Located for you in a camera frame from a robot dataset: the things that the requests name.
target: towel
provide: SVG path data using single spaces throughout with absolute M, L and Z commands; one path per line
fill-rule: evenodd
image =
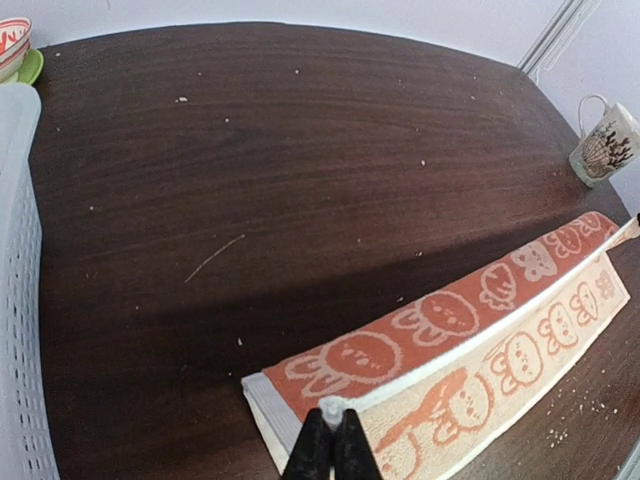
M 453 475 L 542 398 L 626 304 L 606 250 L 639 233 L 636 220 L 618 230 L 589 212 L 244 378 L 278 469 L 308 410 L 336 397 L 359 412 L 385 478 Z

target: basket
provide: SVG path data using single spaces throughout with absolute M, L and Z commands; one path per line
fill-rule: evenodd
M 0 86 L 0 479 L 59 479 L 42 389 L 38 282 L 42 229 L 28 154 L 40 99 Z

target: mug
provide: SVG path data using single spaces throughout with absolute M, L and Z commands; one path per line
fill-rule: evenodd
M 595 128 L 586 134 L 582 107 L 592 98 L 604 104 L 604 114 Z M 587 95 L 578 106 L 580 143 L 569 156 L 569 163 L 580 180 L 593 188 L 640 153 L 640 124 L 619 103 L 613 106 L 602 95 Z

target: wooden table surface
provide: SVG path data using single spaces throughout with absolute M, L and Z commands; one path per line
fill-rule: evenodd
M 63 479 L 275 479 L 241 377 L 579 213 L 627 219 L 574 177 L 544 95 L 483 58 L 276 24 L 44 54 L 30 162 Z M 632 294 L 638 252 L 613 255 Z M 611 478 L 640 434 L 639 308 L 458 478 Z

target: scratch on table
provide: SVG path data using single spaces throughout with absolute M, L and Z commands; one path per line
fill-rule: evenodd
M 191 275 L 189 275 L 187 277 L 187 279 L 184 281 L 184 283 L 188 283 L 193 277 L 195 277 L 198 272 L 200 270 L 202 270 L 205 265 L 207 263 L 209 263 L 211 260 L 213 260 L 214 258 L 216 258 L 218 255 L 220 255 L 222 252 L 224 252 L 227 248 L 229 248 L 231 245 L 233 245 L 234 243 L 236 243 L 238 240 L 242 240 L 245 237 L 245 234 L 243 233 L 242 235 L 234 238 L 233 240 L 231 240 L 229 243 L 227 243 L 224 247 L 218 249 L 213 255 L 211 255 L 209 258 L 207 258 L 204 262 L 202 262 L 200 265 L 198 265 L 198 268 L 196 268 L 193 273 Z

